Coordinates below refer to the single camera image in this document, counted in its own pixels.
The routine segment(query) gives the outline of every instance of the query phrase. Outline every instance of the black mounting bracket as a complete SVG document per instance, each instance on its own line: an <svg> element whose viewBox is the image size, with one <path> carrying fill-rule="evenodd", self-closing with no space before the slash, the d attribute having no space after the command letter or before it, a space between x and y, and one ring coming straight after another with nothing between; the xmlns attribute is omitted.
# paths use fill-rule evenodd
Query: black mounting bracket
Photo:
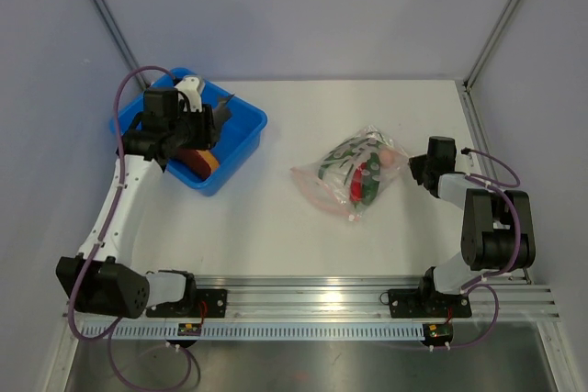
<svg viewBox="0 0 588 392"><path fill-rule="evenodd" d="M442 294L435 291L433 270L424 274L416 289L390 289L388 305L393 319L446 319L471 317L469 298L462 295Z"/></svg>
<svg viewBox="0 0 588 392"><path fill-rule="evenodd" d="M226 289L198 288L193 274L182 271L169 271L169 273L183 274L186 277L184 297L178 302L162 303L155 309L147 309L145 311L147 317L200 319L204 312L206 319L224 319L227 311Z"/></svg>

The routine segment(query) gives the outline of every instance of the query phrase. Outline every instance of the blue bin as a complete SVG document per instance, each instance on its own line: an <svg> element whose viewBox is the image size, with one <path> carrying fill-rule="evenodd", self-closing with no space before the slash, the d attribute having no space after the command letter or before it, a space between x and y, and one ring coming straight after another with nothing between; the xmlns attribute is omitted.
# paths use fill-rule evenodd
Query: blue bin
<svg viewBox="0 0 588 392"><path fill-rule="evenodd" d="M177 77L193 75L194 73L185 68L172 70ZM172 80L163 76L153 86L173 86ZM217 85L206 82L202 91L202 103L215 107L219 96L227 96L228 92ZM167 170L189 187L197 189L204 196L212 196L227 182L247 158L257 149L261 138L261 131L267 124L267 115L257 107L245 103L241 98L234 97L229 102L229 109L232 117L222 127L220 141L212 149L212 153L219 160L219 168L209 177L202 181L195 174L185 167L184 164L171 161ZM132 103L119 111L120 129L127 130L132 119L138 112L143 110L142 94ZM114 122L110 120L110 130L114 133Z"/></svg>

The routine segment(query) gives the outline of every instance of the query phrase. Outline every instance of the white table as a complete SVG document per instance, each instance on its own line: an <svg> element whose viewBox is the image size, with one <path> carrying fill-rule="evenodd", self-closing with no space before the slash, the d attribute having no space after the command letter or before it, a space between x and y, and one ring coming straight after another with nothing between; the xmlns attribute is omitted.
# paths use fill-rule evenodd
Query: white table
<svg viewBox="0 0 588 392"><path fill-rule="evenodd" d="M472 146L450 81L222 82L263 109L259 149L213 197L164 174L146 208L133 269L216 276L422 274L459 250L462 212L432 198L410 171L359 222L322 213L294 185L290 167L316 162L373 124L411 155L429 136ZM458 156L458 168L469 161Z"/></svg>

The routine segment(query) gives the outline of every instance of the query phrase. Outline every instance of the clear plastic bag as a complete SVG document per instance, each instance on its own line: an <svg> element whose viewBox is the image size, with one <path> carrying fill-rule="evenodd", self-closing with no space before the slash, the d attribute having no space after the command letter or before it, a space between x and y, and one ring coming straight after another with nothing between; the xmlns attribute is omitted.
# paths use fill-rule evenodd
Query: clear plastic bag
<svg viewBox="0 0 588 392"><path fill-rule="evenodd" d="M320 161L291 171L297 187L314 206L359 220L407 165L408 156L397 142L367 126Z"/></svg>

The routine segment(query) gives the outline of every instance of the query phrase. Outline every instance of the brown object in bin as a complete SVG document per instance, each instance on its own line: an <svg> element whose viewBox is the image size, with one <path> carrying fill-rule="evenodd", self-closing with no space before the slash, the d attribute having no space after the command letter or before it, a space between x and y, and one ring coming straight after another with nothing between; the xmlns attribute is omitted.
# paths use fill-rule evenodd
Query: brown object in bin
<svg viewBox="0 0 588 392"><path fill-rule="evenodd" d="M219 168L219 161L210 151L179 149L175 159L184 164L202 181L208 179Z"/></svg>

